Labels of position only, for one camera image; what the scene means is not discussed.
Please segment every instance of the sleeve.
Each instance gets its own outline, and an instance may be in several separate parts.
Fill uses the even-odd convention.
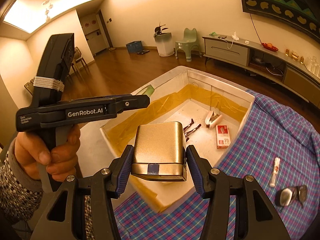
[[[14,143],[15,140],[0,167],[0,208],[12,224],[29,220],[42,198],[41,181],[31,179],[20,168],[14,156]]]
[[[84,197],[84,217],[87,240],[94,240],[90,196]]]

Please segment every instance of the green plastic stool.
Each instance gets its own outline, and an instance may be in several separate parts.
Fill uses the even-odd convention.
[[[202,57],[196,28],[193,28],[192,30],[185,28],[183,32],[183,40],[176,41],[176,59],[178,59],[178,49],[181,49],[186,54],[187,62],[191,62],[191,50],[196,47],[199,51],[200,57]]]

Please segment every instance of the blue plastic crate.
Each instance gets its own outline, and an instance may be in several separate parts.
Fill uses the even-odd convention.
[[[133,41],[126,44],[129,53],[137,53],[143,50],[141,41]]]

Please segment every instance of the power strip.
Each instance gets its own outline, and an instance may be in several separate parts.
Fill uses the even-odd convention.
[[[237,36],[237,33],[236,33],[236,32],[233,33],[232,38],[233,38],[235,41],[239,41],[239,37]]]

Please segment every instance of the white flower pot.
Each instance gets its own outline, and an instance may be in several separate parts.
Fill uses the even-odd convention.
[[[158,53],[161,57],[168,57],[174,54],[171,33],[162,33],[155,36]]]

